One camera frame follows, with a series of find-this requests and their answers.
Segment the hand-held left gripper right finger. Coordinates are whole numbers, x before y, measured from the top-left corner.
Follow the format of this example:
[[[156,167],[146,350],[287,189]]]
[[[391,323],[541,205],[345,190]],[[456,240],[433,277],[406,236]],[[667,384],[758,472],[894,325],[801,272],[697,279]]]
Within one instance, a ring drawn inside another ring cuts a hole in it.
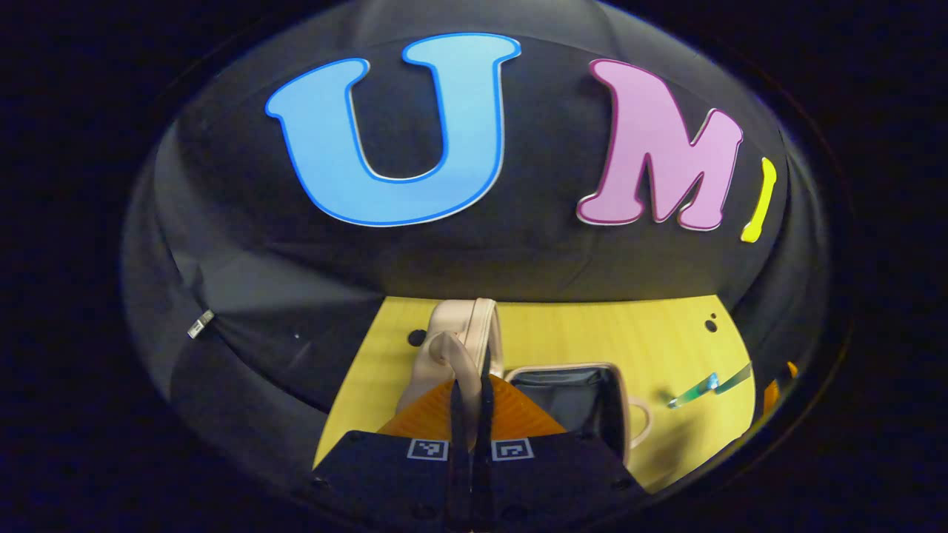
[[[485,377],[472,452],[474,532],[583,532],[609,527],[649,498],[595,435],[495,439],[494,383]]]

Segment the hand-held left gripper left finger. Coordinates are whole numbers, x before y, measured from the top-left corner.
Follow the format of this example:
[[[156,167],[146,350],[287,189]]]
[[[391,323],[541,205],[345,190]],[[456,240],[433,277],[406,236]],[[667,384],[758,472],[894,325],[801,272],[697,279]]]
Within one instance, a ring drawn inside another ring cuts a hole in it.
[[[461,532],[470,526],[471,454],[456,382],[435,388],[446,439],[349,431],[313,469],[313,502],[348,532]]]

